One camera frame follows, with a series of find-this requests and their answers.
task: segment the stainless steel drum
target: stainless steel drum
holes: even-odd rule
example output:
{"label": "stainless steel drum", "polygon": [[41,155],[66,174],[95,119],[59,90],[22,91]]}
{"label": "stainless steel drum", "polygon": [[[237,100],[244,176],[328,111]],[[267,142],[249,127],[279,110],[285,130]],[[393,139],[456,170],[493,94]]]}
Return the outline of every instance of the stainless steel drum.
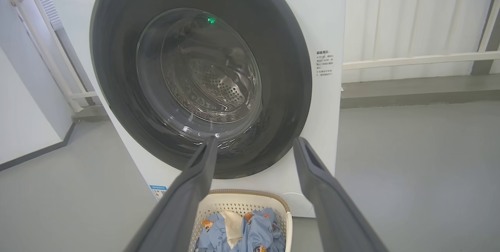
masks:
{"label": "stainless steel drum", "polygon": [[[205,11],[178,8],[152,20],[139,40],[137,63],[141,86],[159,112],[179,105],[188,112],[187,121],[170,114],[168,124],[182,135],[234,136],[259,111],[261,79],[252,52],[231,26]],[[170,95],[155,95],[161,89],[151,87],[150,73],[158,72]]]}

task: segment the washing machine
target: washing machine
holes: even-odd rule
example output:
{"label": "washing machine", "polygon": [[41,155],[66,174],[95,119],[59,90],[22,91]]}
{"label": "washing machine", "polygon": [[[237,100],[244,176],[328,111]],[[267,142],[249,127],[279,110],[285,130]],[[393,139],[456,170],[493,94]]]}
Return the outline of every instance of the washing machine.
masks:
{"label": "washing machine", "polygon": [[212,189],[314,217],[291,146],[306,138],[334,173],[345,0],[52,1],[153,194],[214,135]]}

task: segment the white plastic basket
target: white plastic basket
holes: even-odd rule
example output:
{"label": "white plastic basket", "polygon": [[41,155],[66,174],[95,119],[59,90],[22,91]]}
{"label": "white plastic basket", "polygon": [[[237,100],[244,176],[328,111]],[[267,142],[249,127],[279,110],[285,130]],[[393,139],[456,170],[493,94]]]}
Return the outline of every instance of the white plastic basket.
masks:
{"label": "white plastic basket", "polygon": [[290,208],[279,196],[272,193],[251,190],[218,189],[211,190],[210,193],[200,202],[196,213],[195,225],[189,252],[193,252],[196,241],[202,231],[202,221],[208,216],[222,211],[232,211],[243,217],[248,212],[272,208],[276,213],[278,225],[285,238],[285,252],[291,250],[291,236],[293,233]]}

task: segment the white wall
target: white wall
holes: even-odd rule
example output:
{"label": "white wall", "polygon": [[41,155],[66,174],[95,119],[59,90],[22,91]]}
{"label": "white wall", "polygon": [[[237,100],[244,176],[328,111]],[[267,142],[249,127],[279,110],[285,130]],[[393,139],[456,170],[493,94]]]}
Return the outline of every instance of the white wall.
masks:
{"label": "white wall", "polygon": [[[72,124],[73,110],[52,78],[9,0],[0,0],[0,21],[2,21],[0,47],[43,115],[59,138],[64,139]],[[39,28],[43,26],[45,24],[41,21]]]}
{"label": "white wall", "polygon": [[[450,53],[475,52],[491,0],[463,0]],[[455,0],[420,0],[414,56],[443,54]],[[347,0],[344,62],[407,57],[416,0],[381,0],[377,48],[373,55],[379,0]],[[473,62],[420,64],[343,72],[343,82],[467,75]]]}
{"label": "white wall", "polygon": [[393,252],[500,250],[500,102],[343,109],[336,177]]}
{"label": "white wall", "polygon": [[0,164],[61,142],[0,48]]}

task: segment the wall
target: wall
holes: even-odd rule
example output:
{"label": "wall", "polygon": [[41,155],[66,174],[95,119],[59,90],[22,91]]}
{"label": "wall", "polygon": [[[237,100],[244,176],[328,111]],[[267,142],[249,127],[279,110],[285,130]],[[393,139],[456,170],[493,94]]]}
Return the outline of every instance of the wall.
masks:
{"label": "wall", "polygon": [[111,122],[0,172],[0,251],[122,252],[157,200]]}
{"label": "wall", "polygon": [[[450,53],[475,52],[491,0],[463,0]],[[346,0],[344,62],[407,57],[417,0]],[[420,0],[413,56],[444,54],[455,0]],[[377,15],[379,28],[377,40]],[[473,62],[419,64],[343,72],[343,82],[468,75]]]}
{"label": "wall", "polygon": [[[43,115],[59,138],[64,139],[72,124],[73,110],[52,78],[9,0],[0,0],[0,21],[2,21],[0,23],[0,47]],[[45,26],[43,21],[38,25],[39,28]]]}
{"label": "wall", "polygon": [[[45,21],[43,20],[40,11],[36,7],[34,0],[24,0],[22,2],[19,2],[17,8],[22,8],[24,10],[25,19],[27,19],[30,24],[32,24],[36,29],[36,32],[45,45],[45,49],[47,49],[47,51],[50,53],[50,56],[54,59],[56,67],[59,69],[59,72],[62,74],[63,78],[68,84],[69,90],[71,90],[73,93],[81,93],[82,91],[80,90],[77,82],[74,81],[63,56],[59,52],[59,48],[57,47],[55,39],[46,26]],[[88,103],[85,99],[80,98],[75,99],[75,101],[78,102],[80,106],[88,106]]]}
{"label": "wall", "polygon": [[0,48],[0,164],[61,141]]}
{"label": "wall", "polygon": [[500,250],[500,103],[341,110],[336,177],[393,252]]}

